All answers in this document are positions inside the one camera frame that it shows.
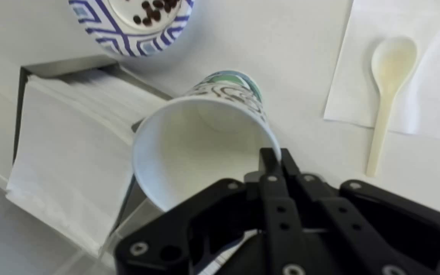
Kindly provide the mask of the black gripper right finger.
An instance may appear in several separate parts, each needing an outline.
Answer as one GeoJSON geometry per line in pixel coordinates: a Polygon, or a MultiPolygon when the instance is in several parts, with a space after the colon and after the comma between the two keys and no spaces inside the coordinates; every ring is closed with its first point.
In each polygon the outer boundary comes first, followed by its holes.
{"type": "Polygon", "coordinates": [[[391,248],[347,198],[321,178],[302,175],[285,149],[281,163],[299,218],[313,230],[327,231],[348,275],[423,275],[421,266],[391,248]]]}

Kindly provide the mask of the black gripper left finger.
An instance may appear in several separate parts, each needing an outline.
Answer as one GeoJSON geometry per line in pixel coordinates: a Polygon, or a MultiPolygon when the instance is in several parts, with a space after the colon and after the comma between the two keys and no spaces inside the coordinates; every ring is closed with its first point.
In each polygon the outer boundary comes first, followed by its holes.
{"type": "Polygon", "coordinates": [[[305,275],[304,243],[296,204],[290,185],[299,175],[290,153],[281,158],[272,149],[260,150],[260,201],[263,214],[264,256],[269,275],[305,275]]]}

